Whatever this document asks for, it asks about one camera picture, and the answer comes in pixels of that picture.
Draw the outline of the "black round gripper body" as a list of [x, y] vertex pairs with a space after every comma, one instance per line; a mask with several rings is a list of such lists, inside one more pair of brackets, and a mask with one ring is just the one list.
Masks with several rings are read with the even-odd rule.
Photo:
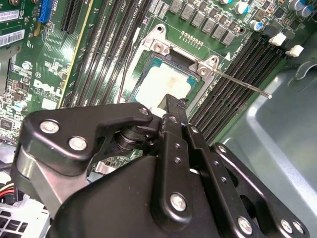
[[188, 227], [168, 232], [151, 215], [159, 157], [139, 158], [70, 196], [49, 230], [51, 238], [217, 238], [215, 218], [200, 175], [190, 172], [194, 214]]

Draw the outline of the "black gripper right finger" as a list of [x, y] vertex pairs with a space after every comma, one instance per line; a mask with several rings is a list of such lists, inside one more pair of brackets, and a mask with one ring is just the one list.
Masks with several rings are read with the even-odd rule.
[[189, 167], [199, 172], [206, 206], [209, 238], [308, 238], [300, 219], [282, 203], [225, 145], [208, 146], [189, 124], [185, 101], [178, 103], [189, 146]]

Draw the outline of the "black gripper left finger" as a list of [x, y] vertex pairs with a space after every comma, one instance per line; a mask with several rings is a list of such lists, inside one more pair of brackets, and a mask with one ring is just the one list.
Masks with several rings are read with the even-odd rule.
[[54, 219], [77, 191], [139, 158], [159, 157], [151, 215], [157, 225], [187, 225], [193, 198], [179, 101], [165, 95], [162, 117], [140, 103], [33, 112], [22, 125], [13, 179], [23, 179], [17, 187], [36, 194]]

